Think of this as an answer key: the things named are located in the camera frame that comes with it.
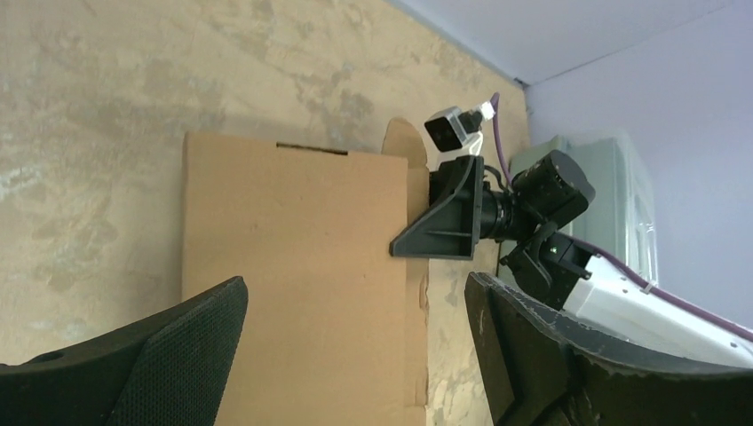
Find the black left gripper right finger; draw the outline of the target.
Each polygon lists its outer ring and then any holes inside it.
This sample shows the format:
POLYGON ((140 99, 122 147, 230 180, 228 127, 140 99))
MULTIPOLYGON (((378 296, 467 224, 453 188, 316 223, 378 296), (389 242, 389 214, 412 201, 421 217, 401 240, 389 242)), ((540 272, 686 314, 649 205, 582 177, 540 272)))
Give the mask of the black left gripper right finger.
POLYGON ((496 425, 749 425, 752 372, 607 335, 484 272, 464 290, 496 425))

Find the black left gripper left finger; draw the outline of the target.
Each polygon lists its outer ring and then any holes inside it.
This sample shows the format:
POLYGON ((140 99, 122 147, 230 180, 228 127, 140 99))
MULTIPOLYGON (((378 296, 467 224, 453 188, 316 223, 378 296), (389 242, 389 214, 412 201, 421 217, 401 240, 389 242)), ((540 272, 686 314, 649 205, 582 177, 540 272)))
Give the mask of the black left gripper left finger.
POLYGON ((212 425, 248 306, 239 276, 168 310, 1 366, 3 425, 212 425))

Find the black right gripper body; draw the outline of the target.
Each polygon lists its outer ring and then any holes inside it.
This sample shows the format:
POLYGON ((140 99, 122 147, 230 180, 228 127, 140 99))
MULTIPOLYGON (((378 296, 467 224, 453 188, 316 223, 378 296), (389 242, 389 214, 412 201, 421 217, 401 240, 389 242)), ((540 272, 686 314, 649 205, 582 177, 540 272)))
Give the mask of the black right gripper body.
POLYGON ((523 241, 533 234, 533 217, 511 190, 493 190, 488 172, 501 177, 484 162, 443 162, 430 173, 430 234, 475 241, 523 241))

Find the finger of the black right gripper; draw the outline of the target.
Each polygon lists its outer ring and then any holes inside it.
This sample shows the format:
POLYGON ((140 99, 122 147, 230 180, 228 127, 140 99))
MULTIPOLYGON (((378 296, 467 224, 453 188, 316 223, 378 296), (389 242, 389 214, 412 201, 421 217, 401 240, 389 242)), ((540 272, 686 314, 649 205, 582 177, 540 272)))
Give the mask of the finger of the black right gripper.
POLYGON ((391 256, 470 261, 480 240, 484 160, 466 155, 429 173, 429 206, 390 243, 391 256))

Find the brown cardboard box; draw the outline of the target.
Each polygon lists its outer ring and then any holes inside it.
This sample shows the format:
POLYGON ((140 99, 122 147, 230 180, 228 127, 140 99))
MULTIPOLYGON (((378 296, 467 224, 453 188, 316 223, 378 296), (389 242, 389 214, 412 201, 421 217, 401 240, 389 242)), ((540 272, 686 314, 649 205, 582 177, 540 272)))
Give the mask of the brown cardboard box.
POLYGON ((398 117, 378 154, 186 135, 182 295, 233 276, 249 295, 218 424, 425 424, 428 264, 389 246, 426 163, 398 117))

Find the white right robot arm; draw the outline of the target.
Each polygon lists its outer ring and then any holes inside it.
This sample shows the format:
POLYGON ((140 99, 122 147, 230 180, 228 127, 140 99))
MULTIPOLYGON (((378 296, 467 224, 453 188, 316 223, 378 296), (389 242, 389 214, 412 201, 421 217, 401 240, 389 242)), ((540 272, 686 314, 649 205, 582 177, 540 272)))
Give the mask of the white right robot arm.
POLYGON ((752 364, 750 330, 649 283, 615 256, 563 233, 595 197, 579 165, 553 150, 496 191, 478 155, 429 176, 429 205, 392 242, 392 256, 470 260, 479 241, 510 241, 501 257, 518 288, 583 323, 650 350, 735 367, 752 364))

